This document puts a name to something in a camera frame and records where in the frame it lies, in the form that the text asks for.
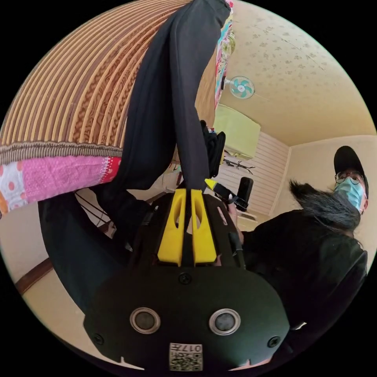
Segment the qr code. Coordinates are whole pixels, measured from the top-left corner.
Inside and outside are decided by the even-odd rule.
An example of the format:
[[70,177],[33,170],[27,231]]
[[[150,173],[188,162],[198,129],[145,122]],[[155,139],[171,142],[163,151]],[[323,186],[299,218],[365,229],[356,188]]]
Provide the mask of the qr code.
[[203,370],[201,344],[170,343],[170,370],[197,372]]

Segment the screw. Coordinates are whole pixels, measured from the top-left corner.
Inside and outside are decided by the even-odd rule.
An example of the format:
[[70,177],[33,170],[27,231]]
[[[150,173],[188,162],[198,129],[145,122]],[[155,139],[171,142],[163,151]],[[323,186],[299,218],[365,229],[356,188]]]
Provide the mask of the screw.
[[99,345],[101,346],[104,342],[103,338],[99,335],[99,334],[94,334],[94,337],[93,337],[94,341]]
[[276,347],[278,344],[280,343],[280,337],[272,337],[268,343],[267,343],[267,346],[269,348],[274,348]]
[[180,274],[178,280],[181,284],[190,284],[192,281],[192,277],[188,273],[184,272]]

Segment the black cap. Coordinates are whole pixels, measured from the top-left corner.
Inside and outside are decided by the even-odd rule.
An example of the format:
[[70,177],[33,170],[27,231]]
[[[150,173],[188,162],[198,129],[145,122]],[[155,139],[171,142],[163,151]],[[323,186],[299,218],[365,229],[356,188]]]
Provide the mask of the black cap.
[[335,153],[334,156],[334,169],[335,173],[338,174],[348,169],[355,169],[359,173],[365,182],[365,194],[369,198],[369,186],[368,180],[362,168],[360,159],[357,157],[356,152],[348,145],[341,146]]

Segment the ceiling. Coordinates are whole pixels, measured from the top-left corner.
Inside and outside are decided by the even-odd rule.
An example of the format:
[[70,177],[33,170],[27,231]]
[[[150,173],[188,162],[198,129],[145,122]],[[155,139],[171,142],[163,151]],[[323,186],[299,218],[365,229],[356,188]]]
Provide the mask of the ceiling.
[[225,88],[220,102],[288,146],[349,135],[375,135],[369,111],[350,77],[302,29],[260,7],[234,1],[236,49],[227,78],[246,76],[246,100]]

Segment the blue face mask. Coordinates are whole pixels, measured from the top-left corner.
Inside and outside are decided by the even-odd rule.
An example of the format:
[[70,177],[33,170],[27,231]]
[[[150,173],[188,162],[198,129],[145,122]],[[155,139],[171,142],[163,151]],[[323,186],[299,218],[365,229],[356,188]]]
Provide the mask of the blue face mask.
[[334,191],[342,191],[347,196],[348,201],[360,210],[361,201],[364,196],[364,189],[360,182],[347,177],[342,183],[336,184]]

